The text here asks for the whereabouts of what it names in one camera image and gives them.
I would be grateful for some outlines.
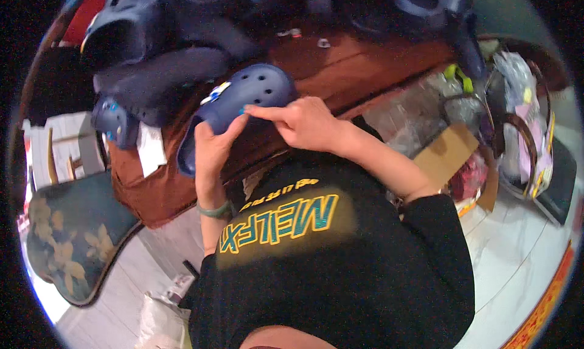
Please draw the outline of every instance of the white paper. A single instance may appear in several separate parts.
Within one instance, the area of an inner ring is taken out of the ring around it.
[[[138,156],[142,163],[144,178],[154,173],[160,165],[166,165],[162,131],[157,127],[150,127],[140,122],[138,129]]]

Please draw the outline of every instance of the box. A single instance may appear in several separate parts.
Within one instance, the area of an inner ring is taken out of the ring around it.
[[[449,182],[477,148],[489,169],[477,205],[485,211],[492,212],[499,186],[499,172],[493,152],[490,148],[479,146],[478,140],[464,124],[454,124],[442,131],[413,159],[413,162],[426,173],[438,191]]]

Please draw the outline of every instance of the white floor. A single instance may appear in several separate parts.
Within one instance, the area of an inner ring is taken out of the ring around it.
[[[496,349],[527,319],[550,284],[573,236],[584,190],[582,136],[557,126],[556,137],[578,163],[568,221],[554,226],[532,204],[500,191],[492,214],[475,208],[461,218],[475,275],[477,314],[456,349]]]

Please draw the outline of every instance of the brown table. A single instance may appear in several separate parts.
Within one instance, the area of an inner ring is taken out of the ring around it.
[[[352,33],[323,34],[307,26],[300,28],[302,38],[276,39],[267,58],[241,64],[218,83],[251,63],[269,61],[295,79],[301,96],[321,97],[334,115],[348,119],[421,77],[442,71],[453,61],[448,46],[439,41],[412,44],[396,37],[373,44]],[[332,45],[328,49],[317,46],[324,36]],[[168,163],[147,178],[135,150],[110,148],[116,197],[149,228],[161,227],[196,202],[194,180],[178,173],[176,152],[191,114],[212,87],[201,84],[175,121],[163,128]],[[269,163],[281,162],[288,154],[288,146],[274,127],[261,134],[246,130],[235,142],[222,178],[226,185],[233,185]]]

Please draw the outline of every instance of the floral cushion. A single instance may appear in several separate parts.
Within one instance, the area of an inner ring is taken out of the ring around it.
[[[29,219],[30,265],[75,306],[97,298],[120,248],[142,227],[114,198],[108,171],[37,191]]]

